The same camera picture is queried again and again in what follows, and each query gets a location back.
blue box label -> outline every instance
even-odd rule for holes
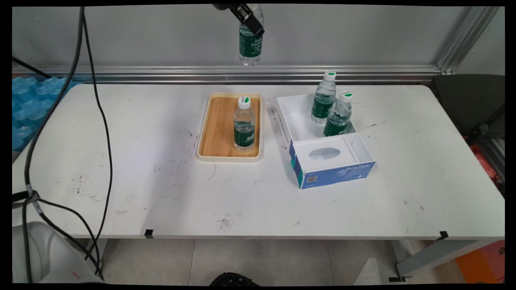
[[[366,178],[375,162],[307,173],[301,189]]]

green bottle label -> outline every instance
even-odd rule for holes
[[[247,133],[242,133],[235,130],[235,143],[242,147],[251,146],[254,142],[254,129]]]
[[[245,36],[240,33],[240,54],[245,57],[256,57],[262,53],[261,36]]]
[[[312,106],[312,115],[318,118],[326,118],[328,117],[328,113],[330,112],[331,106],[333,102],[329,104],[323,104],[314,99],[314,105]]]
[[[346,127],[348,126],[349,122],[344,124],[343,126],[337,126],[335,124],[332,124],[328,121],[326,121],[326,125],[324,126],[324,136],[335,136],[342,134]]]

table surface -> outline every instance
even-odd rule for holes
[[[113,185],[103,238],[505,238],[505,200],[431,91],[346,86],[352,120],[376,164],[366,179],[300,190],[274,120],[274,98],[315,86],[99,85],[111,136]],[[264,156],[256,163],[196,157],[212,92],[265,98]],[[12,165],[24,190],[27,149]],[[92,85],[70,90],[34,150],[42,198],[75,209],[94,233],[109,182],[107,142]],[[89,237],[81,221],[41,204],[55,224]],[[12,225],[21,224],[21,209]],[[28,221],[40,220],[32,207]]]

white box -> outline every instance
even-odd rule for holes
[[[342,135],[323,137],[324,125],[310,119],[313,101],[314,94],[276,99],[276,121],[289,146],[299,187],[366,178],[375,160],[353,123]]]

bottle cap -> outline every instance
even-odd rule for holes
[[[343,91],[338,99],[341,102],[350,103],[351,99],[353,99],[353,94],[350,91]]]
[[[251,107],[251,99],[246,96],[241,96],[238,98],[238,108],[239,109],[249,109]]]
[[[336,76],[337,76],[337,73],[335,71],[326,71],[324,73],[324,80],[327,80],[328,82],[332,82],[335,80]]]

